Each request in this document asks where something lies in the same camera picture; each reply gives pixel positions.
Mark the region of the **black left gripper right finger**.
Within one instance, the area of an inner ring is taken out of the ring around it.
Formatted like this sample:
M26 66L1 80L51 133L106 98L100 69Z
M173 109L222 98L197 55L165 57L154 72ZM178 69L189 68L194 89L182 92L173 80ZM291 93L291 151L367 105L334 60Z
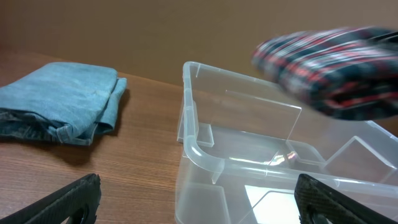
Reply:
M298 176L294 198L301 224L397 224L307 174Z

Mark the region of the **clear plastic storage container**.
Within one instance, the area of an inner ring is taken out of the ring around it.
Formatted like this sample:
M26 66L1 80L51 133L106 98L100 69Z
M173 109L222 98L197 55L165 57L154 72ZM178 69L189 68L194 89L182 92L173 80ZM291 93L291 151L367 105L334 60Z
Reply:
M271 82L186 62L177 139L177 223L240 223L246 185L294 190L304 173L397 219L397 138L328 118Z

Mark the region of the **red navy plaid shirt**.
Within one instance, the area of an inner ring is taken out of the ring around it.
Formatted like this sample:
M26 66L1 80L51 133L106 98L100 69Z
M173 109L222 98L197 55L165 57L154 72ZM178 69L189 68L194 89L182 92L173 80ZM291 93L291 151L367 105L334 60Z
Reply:
M397 115L397 31L382 27L302 31L267 40L252 64L288 95L335 119Z

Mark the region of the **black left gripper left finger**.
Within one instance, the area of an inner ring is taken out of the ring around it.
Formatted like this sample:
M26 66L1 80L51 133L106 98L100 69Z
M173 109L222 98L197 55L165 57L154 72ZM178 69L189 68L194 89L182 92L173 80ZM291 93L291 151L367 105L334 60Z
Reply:
M1 224L94 224L101 200L101 179L88 174L1 219Z

